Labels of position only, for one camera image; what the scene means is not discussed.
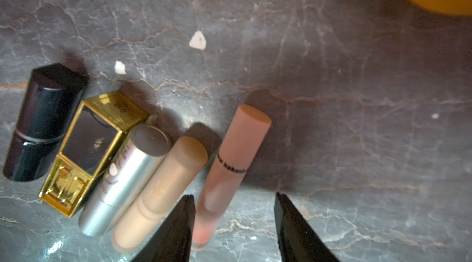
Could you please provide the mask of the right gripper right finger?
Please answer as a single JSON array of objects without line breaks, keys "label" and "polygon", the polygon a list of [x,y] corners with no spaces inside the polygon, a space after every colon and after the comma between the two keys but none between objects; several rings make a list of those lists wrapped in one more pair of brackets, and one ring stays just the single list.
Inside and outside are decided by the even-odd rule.
[{"label": "right gripper right finger", "polygon": [[282,262],[338,262],[287,195],[277,193],[275,224]]}]

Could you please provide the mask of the pink beige lip gloss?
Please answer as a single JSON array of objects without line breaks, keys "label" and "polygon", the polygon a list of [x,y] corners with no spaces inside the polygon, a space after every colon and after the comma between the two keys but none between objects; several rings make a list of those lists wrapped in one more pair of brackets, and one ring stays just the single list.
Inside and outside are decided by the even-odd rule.
[{"label": "pink beige lip gloss", "polygon": [[238,106],[195,207],[192,250],[203,250],[210,242],[271,124],[257,108]]}]

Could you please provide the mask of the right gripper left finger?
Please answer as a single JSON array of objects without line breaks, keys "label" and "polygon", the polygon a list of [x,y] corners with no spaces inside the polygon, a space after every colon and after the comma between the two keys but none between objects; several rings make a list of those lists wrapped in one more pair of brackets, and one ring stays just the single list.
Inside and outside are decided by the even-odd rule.
[{"label": "right gripper left finger", "polygon": [[188,262],[195,220],[195,202],[183,196],[133,262]]}]

